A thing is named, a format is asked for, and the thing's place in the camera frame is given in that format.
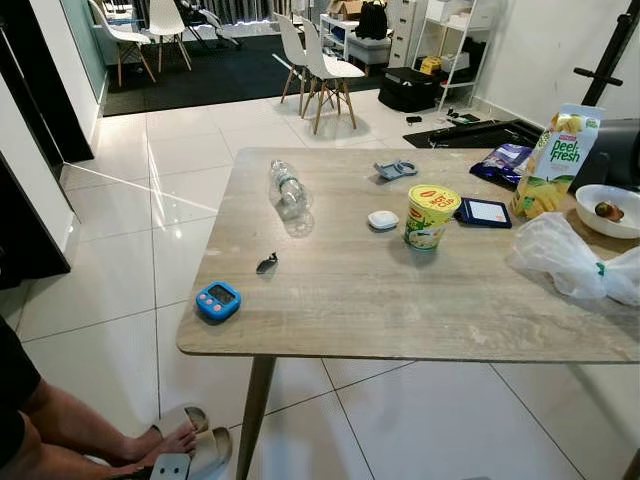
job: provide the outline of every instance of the white wall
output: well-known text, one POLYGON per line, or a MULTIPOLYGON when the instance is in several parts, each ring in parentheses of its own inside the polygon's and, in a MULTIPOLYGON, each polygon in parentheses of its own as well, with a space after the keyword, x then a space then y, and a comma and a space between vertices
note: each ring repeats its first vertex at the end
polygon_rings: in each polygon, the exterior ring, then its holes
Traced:
MULTIPOLYGON (((580 103, 629 0, 502 0, 500 24, 476 96, 540 126, 563 103, 580 103)), ((640 33, 614 72, 598 106, 607 118, 640 116, 640 33)))
POLYGON ((59 0, 31 0, 53 61, 78 117, 87 143, 91 144, 98 118, 98 102, 73 40, 59 0))
POLYGON ((74 213, 0 76, 0 151, 51 237, 64 252, 74 213))

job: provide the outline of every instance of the white chair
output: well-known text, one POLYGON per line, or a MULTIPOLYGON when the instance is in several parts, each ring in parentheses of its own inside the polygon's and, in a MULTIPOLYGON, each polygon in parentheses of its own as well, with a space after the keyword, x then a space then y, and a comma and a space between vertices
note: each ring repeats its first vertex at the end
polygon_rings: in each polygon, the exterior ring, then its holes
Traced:
POLYGON ((302 117, 307 111, 311 98, 316 93, 316 82, 320 80, 322 85, 320 87, 320 95, 318 98, 318 111, 316 112, 316 123, 313 127, 313 133, 318 132, 318 123, 320 122, 320 111, 322 105, 324 105, 324 92, 327 92, 328 99, 335 95, 336 102, 338 104, 338 115, 340 114, 340 94, 342 93, 344 101, 349 107, 349 113, 351 115, 351 123, 353 128, 356 128, 356 117, 353 115, 353 107, 351 106, 351 99, 349 98, 349 84, 347 79, 364 77, 364 72, 355 65, 349 62, 342 62, 336 58, 327 57, 322 54, 322 44, 316 27, 313 26, 309 20, 302 19, 304 23, 304 38, 307 47, 307 68, 313 75, 311 80, 311 91, 307 97, 307 103, 302 111, 302 117), (329 86, 329 80, 335 80, 334 87, 329 86))
POLYGON ((302 115, 302 100, 304 98, 304 86, 306 84, 307 77, 307 54, 302 48, 302 42, 298 36, 298 30, 284 15, 274 13, 280 24, 280 36, 282 38, 282 46, 284 47, 284 53, 287 56, 287 60, 291 63, 291 70, 289 71, 289 77, 287 83, 284 85, 282 91, 282 98, 280 103, 284 102, 284 97, 289 91, 289 85, 294 75, 298 76, 296 67, 302 67, 300 71, 300 107, 298 108, 298 114, 302 115))
POLYGON ((172 37, 178 44, 187 68, 191 70, 191 58, 182 43, 186 27, 173 0, 151 0, 149 4, 149 32, 160 37, 158 46, 158 72, 162 71, 162 39, 172 37))
POLYGON ((147 69, 147 73, 153 80, 153 83, 156 82, 153 73, 151 72, 151 68, 149 68, 149 64, 147 63, 146 58, 142 54, 142 49, 140 45, 151 43, 148 37, 145 37, 141 33, 135 32, 123 32, 121 30, 116 30, 107 22, 107 19, 102 12, 102 9, 98 6, 96 2, 93 0, 89 0, 89 6, 93 11, 93 16, 98 21, 100 26, 104 29, 107 36, 116 42, 116 47, 118 51, 118 86, 122 86, 122 62, 124 62, 127 58, 129 58, 135 50, 138 50, 138 54, 140 55, 140 60, 142 60, 142 64, 144 68, 147 69), (129 44, 124 49, 121 47, 121 44, 129 44))

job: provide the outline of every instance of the instant noodle cup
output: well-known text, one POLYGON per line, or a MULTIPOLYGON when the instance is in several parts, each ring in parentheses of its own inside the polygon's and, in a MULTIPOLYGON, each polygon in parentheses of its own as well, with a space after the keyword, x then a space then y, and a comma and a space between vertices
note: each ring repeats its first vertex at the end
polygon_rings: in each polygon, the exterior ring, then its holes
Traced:
POLYGON ((460 196, 439 185, 416 185, 409 190, 405 241, 418 250, 438 246, 444 229, 460 206, 460 196))

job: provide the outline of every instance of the wooden table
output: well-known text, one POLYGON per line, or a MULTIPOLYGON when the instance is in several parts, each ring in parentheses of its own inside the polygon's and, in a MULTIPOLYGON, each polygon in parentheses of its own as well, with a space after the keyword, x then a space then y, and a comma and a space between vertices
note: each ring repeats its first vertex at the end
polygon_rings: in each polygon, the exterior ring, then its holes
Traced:
MULTIPOLYGON (((204 253, 192 297, 214 280, 243 295, 226 323, 209 326, 189 305, 177 345, 189 355, 253 357, 237 479, 248 474, 276 357, 351 357, 482 362, 637 363, 639 311, 613 300, 577 301, 545 276, 505 262, 511 230, 447 227, 438 250, 402 237, 409 187, 431 183, 461 196, 508 202, 512 193, 468 173, 488 150, 284 150, 240 152, 204 253), (269 202, 268 170, 294 165, 313 192, 314 227, 291 237, 269 202), (381 184, 374 162, 414 162, 416 177, 381 184), (391 210, 395 230, 374 233, 367 215, 391 210), (277 252, 269 274, 260 260, 277 252)), ((567 218, 603 259, 637 245, 567 218)), ((520 222, 514 220, 517 227, 520 222)))

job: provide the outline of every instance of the plastic water bottle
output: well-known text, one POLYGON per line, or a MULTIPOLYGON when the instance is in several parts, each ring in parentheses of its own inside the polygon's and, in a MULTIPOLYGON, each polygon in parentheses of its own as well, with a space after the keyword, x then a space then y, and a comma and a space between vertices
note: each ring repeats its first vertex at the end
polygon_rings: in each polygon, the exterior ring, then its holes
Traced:
POLYGON ((291 165, 282 160, 273 160, 270 175, 272 189, 288 209, 301 213, 309 207, 307 191, 298 181, 291 165))

